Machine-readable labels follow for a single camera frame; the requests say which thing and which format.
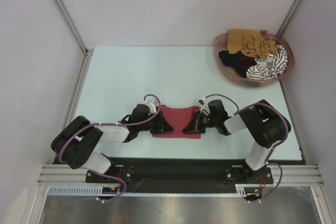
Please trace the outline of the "red tank top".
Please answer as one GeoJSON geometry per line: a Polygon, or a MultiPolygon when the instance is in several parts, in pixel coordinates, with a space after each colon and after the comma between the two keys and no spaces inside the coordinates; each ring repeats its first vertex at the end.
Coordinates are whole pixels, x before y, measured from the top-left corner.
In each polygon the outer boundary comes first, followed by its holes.
{"type": "Polygon", "coordinates": [[[162,105],[160,112],[162,113],[165,121],[172,127],[173,131],[158,134],[152,133],[152,137],[200,139],[200,133],[183,133],[183,130],[192,121],[195,112],[198,111],[198,106],[190,106],[188,108],[171,108],[166,105],[162,105]]]}

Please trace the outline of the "mustard yellow tank top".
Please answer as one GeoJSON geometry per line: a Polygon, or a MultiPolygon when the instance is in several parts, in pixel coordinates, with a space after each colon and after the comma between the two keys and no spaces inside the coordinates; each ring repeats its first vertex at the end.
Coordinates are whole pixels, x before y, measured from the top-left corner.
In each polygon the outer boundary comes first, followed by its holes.
{"type": "Polygon", "coordinates": [[[227,50],[230,54],[241,52],[249,58],[268,58],[275,54],[278,46],[273,40],[266,40],[257,30],[232,28],[228,30],[227,50]]]}

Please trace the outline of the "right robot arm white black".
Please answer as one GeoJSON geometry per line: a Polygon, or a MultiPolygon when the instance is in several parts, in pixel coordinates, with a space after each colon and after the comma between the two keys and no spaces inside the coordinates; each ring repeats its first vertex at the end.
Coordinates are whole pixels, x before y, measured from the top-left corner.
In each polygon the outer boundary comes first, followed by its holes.
{"type": "Polygon", "coordinates": [[[274,149],[286,140],[291,131],[289,121],[266,100],[260,100],[233,116],[228,115],[221,100],[213,100],[208,103],[208,111],[195,112],[182,132],[204,134],[207,128],[215,128],[224,136],[247,129],[254,139],[238,172],[231,168],[225,170],[225,181],[228,184],[258,182],[274,149]]]}

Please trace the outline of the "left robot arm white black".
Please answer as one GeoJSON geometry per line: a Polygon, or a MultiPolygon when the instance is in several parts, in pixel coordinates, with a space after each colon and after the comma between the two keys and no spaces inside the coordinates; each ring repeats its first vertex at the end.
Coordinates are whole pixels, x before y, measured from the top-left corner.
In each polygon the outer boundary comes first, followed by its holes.
{"type": "Polygon", "coordinates": [[[86,117],[76,117],[52,141],[51,149],[62,164],[72,169],[85,168],[98,175],[98,182],[119,182],[121,177],[115,163],[107,156],[95,152],[99,142],[129,143],[140,132],[152,135],[171,133],[173,127],[164,118],[167,106],[150,107],[138,104],[130,115],[116,124],[91,123],[86,117]]]}

